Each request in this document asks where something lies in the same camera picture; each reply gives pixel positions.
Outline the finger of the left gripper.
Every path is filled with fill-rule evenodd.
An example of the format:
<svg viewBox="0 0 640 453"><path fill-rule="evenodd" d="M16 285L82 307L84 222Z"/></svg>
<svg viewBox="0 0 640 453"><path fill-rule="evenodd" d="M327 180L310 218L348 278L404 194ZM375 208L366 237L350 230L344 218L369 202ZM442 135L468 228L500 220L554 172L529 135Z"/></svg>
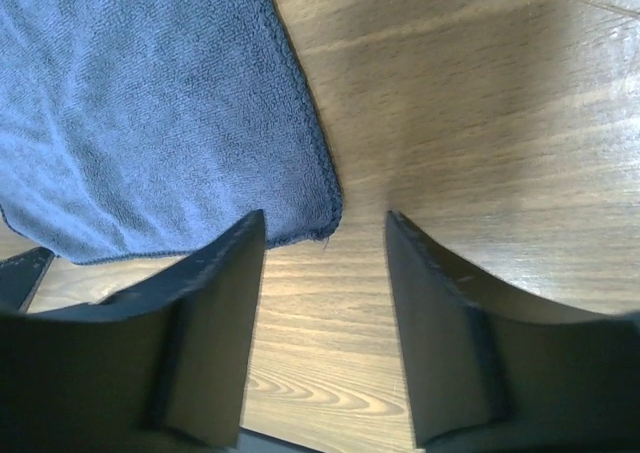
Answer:
<svg viewBox="0 0 640 453"><path fill-rule="evenodd" d="M1 261L1 308L26 312L55 255L37 247Z"/></svg>

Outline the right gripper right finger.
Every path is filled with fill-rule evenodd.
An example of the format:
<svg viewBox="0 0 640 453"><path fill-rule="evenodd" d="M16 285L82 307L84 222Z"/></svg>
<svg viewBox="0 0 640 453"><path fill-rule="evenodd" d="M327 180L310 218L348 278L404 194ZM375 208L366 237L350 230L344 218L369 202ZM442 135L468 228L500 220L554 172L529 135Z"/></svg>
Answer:
<svg viewBox="0 0 640 453"><path fill-rule="evenodd" d="M517 288L391 211L385 247L416 445L635 452L639 315Z"/></svg>

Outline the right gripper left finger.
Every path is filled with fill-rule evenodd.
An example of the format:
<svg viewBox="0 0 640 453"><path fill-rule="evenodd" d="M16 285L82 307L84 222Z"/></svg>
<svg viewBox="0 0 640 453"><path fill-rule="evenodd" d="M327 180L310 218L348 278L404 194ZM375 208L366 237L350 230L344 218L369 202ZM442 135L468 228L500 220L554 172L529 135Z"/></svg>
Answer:
<svg viewBox="0 0 640 453"><path fill-rule="evenodd" d="M264 254L256 210L100 302L3 308L2 446L236 446Z"/></svg>

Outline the dark blue towel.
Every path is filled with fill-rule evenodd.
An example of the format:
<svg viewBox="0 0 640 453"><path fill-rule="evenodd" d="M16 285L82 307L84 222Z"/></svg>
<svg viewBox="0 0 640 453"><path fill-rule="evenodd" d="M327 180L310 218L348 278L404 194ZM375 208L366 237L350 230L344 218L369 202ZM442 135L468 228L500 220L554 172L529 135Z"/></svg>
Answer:
<svg viewBox="0 0 640 453"><path fill-rule="evenodd" d="M341 190L273 0L1 0L1 215L80 264L185 255L246 213L322 240Z"/></svg>

